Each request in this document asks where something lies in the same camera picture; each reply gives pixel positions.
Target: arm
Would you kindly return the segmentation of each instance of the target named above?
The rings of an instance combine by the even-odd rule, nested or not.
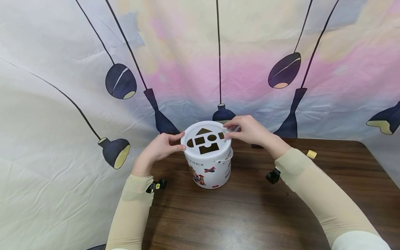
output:
[[[280,138],[270,141],[286,144]],[[346,232],[364,231],[379,236],[352,199],[302,152],[290,148],[276,159],[275,164],[282,180],[317,217],[331,247]]]
[[[231,130],[240,126],[237,132],[226,134],[227,138],[259,144],[270,152],[275,159],[277,169],[281,172],[282,180],[315,214],[331,248],[335,240],[345,233],[362,231],[362,234],[371,235],[363,234],[358,239],[378,237],[379,246],[383,246],[381,249],[389,249],[351,198],[302,152],[270,133],[251,116],[237,116],[224,126]],[[340,241],[345,242],[346,246],[349,246],[349,242],[360,246],[355,237],[350,237],[350,240],[349,237],[345,239],[342,237]]]
[[[146,189],[153,183],[153,177],[150,176],[152,165],[174,152],[183,151],[184,145],[170,145],[170,142],[179,140],[183,135],[158,135],[136,158],[115,211],[105,250],[142,249],[144,230],[154,197],[154,194],[146,193]]]

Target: beige arm sleeve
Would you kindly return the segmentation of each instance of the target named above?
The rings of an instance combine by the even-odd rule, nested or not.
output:
[[[112,220],[105,250],[142,250],[144,229],[154,194],[146,193],[153,177],[130,175]]]
[[[302,152],[291,148],[275,164],[282,180],[317,217],[330,247],[338,236],[350,231],[379,236],[352,199]]]

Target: left hand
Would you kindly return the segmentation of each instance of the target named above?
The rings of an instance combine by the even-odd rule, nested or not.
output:
[[[136,158],[132,174],[149,176],[154,162],[162,160],[172,153],[185,150],[185,145],[170,145],[171,142],[180,140],[184,134],[184,131],[177,135],[159,134]]]

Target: wrist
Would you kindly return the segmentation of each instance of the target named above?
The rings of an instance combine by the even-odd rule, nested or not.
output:
[[[154,162],[152,160],[143,155],[139,155],[135,160],[131,174],[143,177],[149,176],[153,167],[153,163]]]
[[[284,140],[282,140],[282,138],[272,133],[264,139],[262,146],[275,160],[283,156],[289,149],[292,148]]]
[[[266,132],[265,134],[261,135],[261,143],[260,145],[265,148],[271,148],[274,145],[274,142],[276,142],[278,139],[280,139],[279,136],[271,133],[271,132]]]

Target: yellow wooden block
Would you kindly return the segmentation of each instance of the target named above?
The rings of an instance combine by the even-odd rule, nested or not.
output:
[[[311,159],[315,159],[315,157],[317,156],[317,153],[312,150],[309,150],[307,153],[307,156]]]

